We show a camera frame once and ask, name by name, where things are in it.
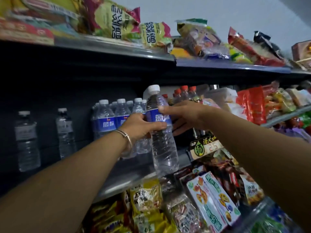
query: bangle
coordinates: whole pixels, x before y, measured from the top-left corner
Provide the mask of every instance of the bangle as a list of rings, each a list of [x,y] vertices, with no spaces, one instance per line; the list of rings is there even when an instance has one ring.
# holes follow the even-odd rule
[[[126,137],[128,139],[128,142],[130,143],[130,146],[131,146],[131,149],[130,151],[127,151],[127,152],[122,152],[121,153],[121,157],[122,158],[127,158],[127,157],[130,157],[131,154],[132,154],[132,151],[133,151],[133,145],[132,145],[132,141],[130,139],[130,137],[128,136],[128,134],[120,129],[117,129],[117,130],[114,130],[114,132],[118,132],[120,133],[123,137]]]

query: white bottle cap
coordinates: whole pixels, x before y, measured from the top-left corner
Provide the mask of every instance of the white bottle cap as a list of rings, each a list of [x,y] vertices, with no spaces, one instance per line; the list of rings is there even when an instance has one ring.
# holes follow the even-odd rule
[[[101,104],[101,105],[108,105],[109,101],[108,100],[100,100],[99,104]]]
[[[18,115],[29,115],[30,111],[19,111]]]
[[[125,103],[125,99],[118,99],[117,102],[118,102],[119,104]]]
[[[152,92],[159,92],[159,91],[160,91],[160,86],[159,85],[148,86],[149,94],[152,94]]]
[[[67,108],[59,108],[58,112],[62,112],[62,113],[67,112]]]
[[[135,102],[142,102],[142,98],[135,98],[134,101]]]

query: forearm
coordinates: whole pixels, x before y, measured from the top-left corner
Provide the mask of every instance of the forearm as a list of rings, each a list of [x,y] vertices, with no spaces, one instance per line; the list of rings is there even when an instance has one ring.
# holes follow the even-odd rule
[[[220,109],[204,115],[211,131],[267,195],[302,226],[311,193],[311,145],[260,127]]]
[[[112,132],[10,191],[0,200],[0,231],[74,232],[126,144]]]

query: hand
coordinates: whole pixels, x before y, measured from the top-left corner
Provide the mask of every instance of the hand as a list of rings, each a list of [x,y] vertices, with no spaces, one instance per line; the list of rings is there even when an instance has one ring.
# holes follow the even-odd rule
[[[166,122],[149,123],[143,119],[144,115],[141,113],[131,114],[120,127],[120,130],[128,134],[133,144],[150,132],[165,129],[167,126]]]
[[[162,114],[172,115],[174,136],[177,136],[192,127],[200,130],[209,130],[208,114],[214,108],[208,105],[203,105],[194,101],[183,101],[175,104],[174,106],[159,106],[158,110]]]

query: person's right hand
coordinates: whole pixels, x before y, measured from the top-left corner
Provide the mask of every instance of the person's right hand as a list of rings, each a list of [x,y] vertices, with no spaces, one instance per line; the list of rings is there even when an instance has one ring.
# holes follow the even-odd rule
[[[196,103],[194,101],[183,101],[173,106],[159,106],[158,110],[162,114],[171,115],[174,136],[177,136],[192,127],[200,130],[209,130],[209,112],[213,108],[208,105]]]

